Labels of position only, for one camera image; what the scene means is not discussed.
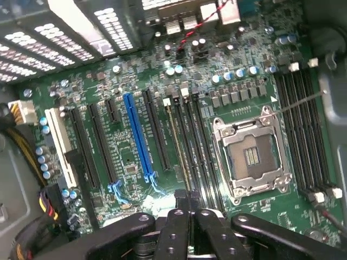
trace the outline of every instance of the cpu socket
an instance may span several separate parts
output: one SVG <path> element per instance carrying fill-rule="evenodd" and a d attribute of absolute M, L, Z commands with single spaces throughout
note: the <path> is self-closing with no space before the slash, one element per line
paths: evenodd
<path fill-rule="evenodd" d="M 278 118 L 271 107 L 264 106 L 258 118 L 235 123 L 213 122 L 222 171 L 229 191 L 239 205 L 241 198 L 278 189 L 286 192 L 289 173 Z"/>

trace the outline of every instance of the white pci slot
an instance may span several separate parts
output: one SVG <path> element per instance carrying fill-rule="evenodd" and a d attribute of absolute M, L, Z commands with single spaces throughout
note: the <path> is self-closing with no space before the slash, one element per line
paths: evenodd
<path fill-rule="evenodd" d="M 54 141 L 56 153 L 58 154 L 61 169 L 63 171 L 67 187 L 72 188 L 77 186 L 75 174 L 71 165 L 66 161 L 65 153 L 72 150 L 64 123 L 59 116 L 57 108 L 46 109 L 44 111 L 52 138 Z"/>

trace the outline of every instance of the red wire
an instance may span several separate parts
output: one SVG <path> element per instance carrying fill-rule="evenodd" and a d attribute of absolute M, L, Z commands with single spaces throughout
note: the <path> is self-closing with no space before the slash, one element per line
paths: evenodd
<path fill-rule="evenodd" d="M 216 13 L 218 13 L 218 11 L 220 11 L 223 7 L 226 6 L 226 4 L 229 2 L 230 0 L 226 0 L 220 7 L 217 8 L 217 10 L 215 12 L 213 12 L 209 17 L 205 18 L 201 23 L 197 24 L 194 29 L 190 32 L 188 32 L 185 37 L 181 40 L 181 43 L 179 44 L 178 50 L 182 50 L 183 45 L 187 42 L 187 39 L 192 36 L 196 30 L 198 28 L 200 28 L 205 22 L 207 22 L 208 20 L 211 19 L 212 16 L 214 16 Z"/>

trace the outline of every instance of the black pcie slot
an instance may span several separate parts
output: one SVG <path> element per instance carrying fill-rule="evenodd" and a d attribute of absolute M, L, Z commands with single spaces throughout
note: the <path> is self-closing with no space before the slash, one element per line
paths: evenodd
<path fill-rule="evenodd" d="M 83 156 L 85 171 L 88 176 L 88 181 L 91 188 L 99 188 L 100 180 L 95 165 L 92 149 L 88 141 L 88 137 L 85 128 L 82 123 L 80 112 L 77 108 L 73 108 L 69 111 L 69 116 L 72 121 L 74 132 L 77 138 L 77 147 Z"/>
<path fill-rule="evenodd" d="M 207 167 L 208 167 L 208 171 L 210 173 L 211 182 L 212 182 L 212 186 L 213 186 L 213 190 L 214 190 L 215 198 L 216 198 L 216 202 L 217 202 L 217 209 L 219 211 L 221 211 L 222 213 L 225 213 L 224 203 L 223 203 L 222 195 L 221 195 L 221 192 L 219 189 L 217 173 L 215 171 L 214 163 L 212 161 L 212 153 L 211 153 L 211 149 L 208 145 L 207 133 L 206 133 L 206 129 L 204 127 L 201 110 L 199 108 L 198 94 L 192 95 L 192 104 L 193 104 L 193 108 L 194 108 L 195 114 L 196 114 L 196 121 L 198 123 L 198 129 L 201 133 L 202 147 L 205 151 Z"/>
<path fill-rule="evenodd" d="M 200 173 L 202 177 L 201 179 L 202 179 L 204 191 L 206 193 L 207 204 L 210 209 L 216 209 L 213 203 L 213 197 L 212 197 L 212 193 L 211 193 L 211 189 L 210 189 L 210 185 L 208 181 L 208 172 L 207 172 L 207 169 L 205 168 L 203 154 L 200 149 L 200 142 L 198 140 L 198 131 L 194 125 L 194 120 L 192 118 L 193 112 L 192 112 L 190 103 L 184 103 L 184 110 L 187 115 L 189 129 L 193 131 L 192 139 L 195 146 L 194 150 L 196 151 L 196 155 L 197 155 L 197 158 L 196 158 L 197 164 L 198 166 L 200 166 Z"/>
<path fill-rule="evenodd" d="M 88 112 L 92 119 L 92 126 L 95 134 L 95 139 L 97 141 L 97 145 L 101 153 L 102 162 L 104 163 L 104 167 L 106 169 L 108 181 L 109 183 L 115 183 L 118 180 L 118 178 L 115 172 L 115 167 L 113 165 L 110 149 L 108 147 L 105 132 L 102 127 L 102 123 L 98 113 L 98 106 L 96 104 L 88 105 Z"/>
<path fill-rule="evenodd" d="M 177 114 L 178 126 L 181 130 L 181 136 L 183 139 L 184 150 L 185 150 L 185 153 L 186 153 L 187 159 L 188 159 L 188 168 L 189 168 L 189 171 L 191 172 L 191 177 L 193 180 L 194 188 L 196 190 L 199 190 L 199 192 L 202 192 L 201 185 L 199 182 L 199 176 L 198 176 L 197 169 L 196 169 L 196 165 L 194 163 L 193 156 L 191 154 L 189 141 L 187 138 L 188 133 L 187 133 L 187 130 L 185 129 L 184 118 L 183 118 L 183 114 L 182 114 L 182 108 L 181 108 L 181 105 L 179 104 L 179 100 L 177 100 L 177 102 L 175 102 L 175 112 Z"/>
<path fill-rule="evenodd" d="M 313 93 L 313 86 L 311 81 L 311 74 L 309 70 L 301 71 L 302 78 L 303 78 L 303 87 L 306 91 L 306 96 L 310 96 Z M 323 143 L 323 137 L 322 137 L 322 129 L 320 127 L 320 119 L 318 115 L 317 110 L 317 104 L 315 100 L 311 100 L 308 102 L 309 105 L 309 111 L 312 118 L 312 126 L 313 130 L 315 132 L 315 141 L 317 146 L 317 153 L 319 158 L 319 166 L 322 169 L 322 179 L 323 183 L 325 185 L 328 185 L 329 187 L 335 187 L 334 184 L 331 183 L 330 176 L 329 176 L 329 169 L 327 166 L 327 159 L 324 151 L 324 143 Z"/>
<path fill-rule="evenodd" d="M 276 81 L 276 86 L 278 90 L 278 96 L 281 103 L 281 107 L 282 108 L 288 107 L 290 103 L 288 100 L 284 77 L 280 74 L 277 74 L 275 75 L 275 81 Z M 297 138 L 297 133 L 294 130 L 293 113 L 294 111 L 292 109 L 289 109 L 283 112 L 283 119 L 284 119 L 284 123 L 286 127 L 288 144 L 289 144 L 291 155 L 292 155 L 293 168 L 294 168 L 295 178 L 298 185 L 298 190 L 308 196 L 311 193 L 311 191 L 308 190 L 309 186 L 306 183 L 306 175 L 305 175 L 303 166 L 301 164 L 301 158 L 299 154 L 299 142 Z"/>
<path fill-rule="evenodd" d="M 168 150 L 166 149 L 165 140 L 161 131 L 157 110 L 155 105 L 153 104 L 151 91 L 149 89 L 143 90 L 142 97 L 145 101 L 147 114 L 150 120 L 152 132 L 158 149 L 160 163 L 162 164 L 164 170 L 169 170 L 171 166 L 168 156 Z"/>
<path fill-rule="evenodd" d="M 119 123 L 120 117 L 118 114 L 117 104 L 113 99 L 105 100 L 105 105 L 107 109 L 108 116 L 110 117 L 110 121 L 113 123 Z"/>

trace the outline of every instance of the motherboard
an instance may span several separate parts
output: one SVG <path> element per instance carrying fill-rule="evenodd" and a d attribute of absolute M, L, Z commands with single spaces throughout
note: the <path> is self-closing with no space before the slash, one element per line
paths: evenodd
<path fill-rule="evenodd" d="M 34 104 L 36 154 L 72 230 L 164 216 L 176 190 L 197 190 L 227 218 L 251 213 L 339 242 L 311 205 L 342 218 L 301 2 L 239 10 L 228 30 L 212 19 L 185 40 L 167 26 L 145 50 L 16 86 Z"/>

